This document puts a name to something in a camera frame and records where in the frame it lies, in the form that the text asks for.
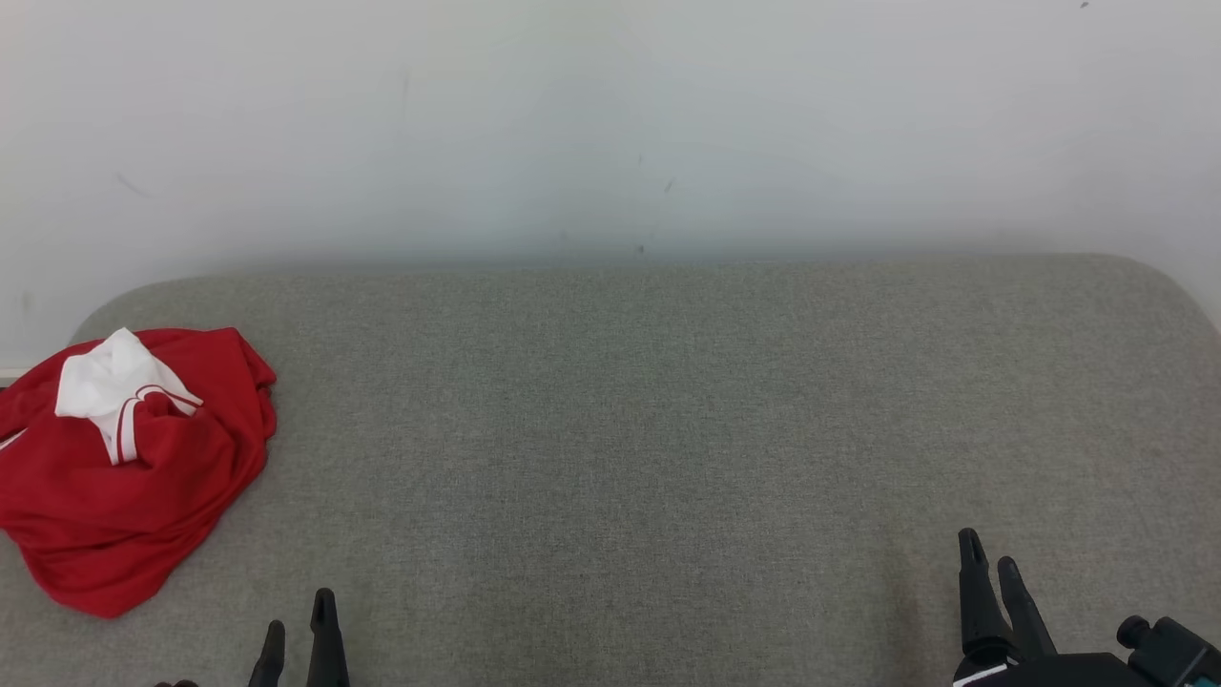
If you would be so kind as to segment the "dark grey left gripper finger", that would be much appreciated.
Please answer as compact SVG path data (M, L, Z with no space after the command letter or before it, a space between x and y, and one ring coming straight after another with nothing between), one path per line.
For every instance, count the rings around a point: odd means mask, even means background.
M350 687L333 591L317 591L311 609L308 687Z
M286 660L286 628L280 620L267 626L263 649L252 670L248 687L280 687Z

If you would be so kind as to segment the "grey fabric sofa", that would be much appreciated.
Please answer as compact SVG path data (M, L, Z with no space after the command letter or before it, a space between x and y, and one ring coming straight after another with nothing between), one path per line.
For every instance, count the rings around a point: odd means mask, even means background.
M0 536L0 687L244 685L319 587L354 685L949 685L958 530L1063 652L1131 614L1221 647L1221 332L1122 257L178 279L233 326L269 465L118 620Z

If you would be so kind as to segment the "red basketball jersey number 23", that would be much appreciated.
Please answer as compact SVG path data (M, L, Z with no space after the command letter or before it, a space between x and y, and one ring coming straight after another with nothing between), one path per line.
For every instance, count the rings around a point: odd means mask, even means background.
M55 414L66 358L107 338L62 349L0 392L0 530L46 595L96 617L156 595L263 473L278 430L276 373L238 329L134 334L201 408L188 417L160 394L136 405L132 462L111 465L92 422Z

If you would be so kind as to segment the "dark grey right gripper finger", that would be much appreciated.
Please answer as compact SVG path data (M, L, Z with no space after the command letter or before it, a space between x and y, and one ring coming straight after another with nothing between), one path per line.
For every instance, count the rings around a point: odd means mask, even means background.
M993 591L988 556L973 528L958 531L961 647L965 660L1009 660L1015 653L1010 626Z
M1024 584L1020 566L1012 556L1002 556L996 569L1002 588L1002 604L1007 609L1012 628L1013 646L1022 660L1056 656L1057 648L1031 591Z

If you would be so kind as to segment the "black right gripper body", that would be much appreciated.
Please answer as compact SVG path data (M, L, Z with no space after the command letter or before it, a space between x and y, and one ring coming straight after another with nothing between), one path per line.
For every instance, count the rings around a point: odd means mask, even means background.
M954 687L1154 687L1114 654L1059 654L990 667L961 665Z

